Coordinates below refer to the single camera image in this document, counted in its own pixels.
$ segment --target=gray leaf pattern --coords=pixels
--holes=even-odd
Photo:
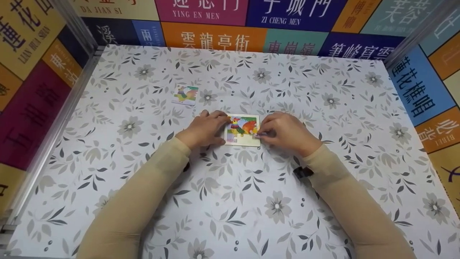
[[[195,106],[171,102],[198,86]],[[382,206],[417,258],[457,258],[459,220],[381,62],[162,47],[106,47],[8,251],[75,257],[95,215],[202,109],[298,117]],[[301,158],[205,147],[154,216],[142,257],[348,258],[353,246]],[[53,249],[44,250],[53,241]]]

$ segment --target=beige long sleeve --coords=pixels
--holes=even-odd
[[[335,153],[323,144],[304,162],[314,172],[309,177],[313,188],[351,238],[359,259],[415,259],[398,227]]]
[[[141,232],[189,155],[190,149],[177,138],[163,143],[96,216],[77,259],[137,258]]]
[[[96,216],[77,259],[137,258],[140,235],[189,154],[176,138],[163,143]],[[358,258],[415,258],[399,229],[336,154],[323,145],[304,161],[315,172],[313,188],[350,236]]]

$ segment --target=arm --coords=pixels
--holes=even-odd
[[[81,241],[77,259],[137,258],[141,233],[187,165],[191,149],[225,144],[215,135],[229,122],[224,112],[204,110],[187,129],[160,145],[96,216]]]
[[[401,231],[379,204],[349,173],[338,156],[297,118],[275,112],[263,120],[259,132],[270,130],[276,135],[261,136],[264,142],[297,151],[313,170],[315,174],[309,177],[313,188],[353,241],[358,258],[415,258]]]
[[[358,258],[415,258],[400,229],[335,153],[322,145],[304,162],[315,173],[309,177],[313,188],[353,241]]]

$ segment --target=person's left hand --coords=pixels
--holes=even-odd
[[[216,137],[216,133],[227,123],[230,123],[230,118],[225,112],[213,111],[209,114],[207,110],[203,110],[193,119],[188,128],[176,134],[176,138],[190,149],[211,144],[224,145],[225,140]]]

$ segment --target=wall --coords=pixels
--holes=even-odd
[[[48,0],[0,2],[0,217],[88,55]]]
[[[439,0],[71,0],[108,43],[385,59]]]
[[[459,30],[460,7],[388,70],[457,214],[460,213]]]

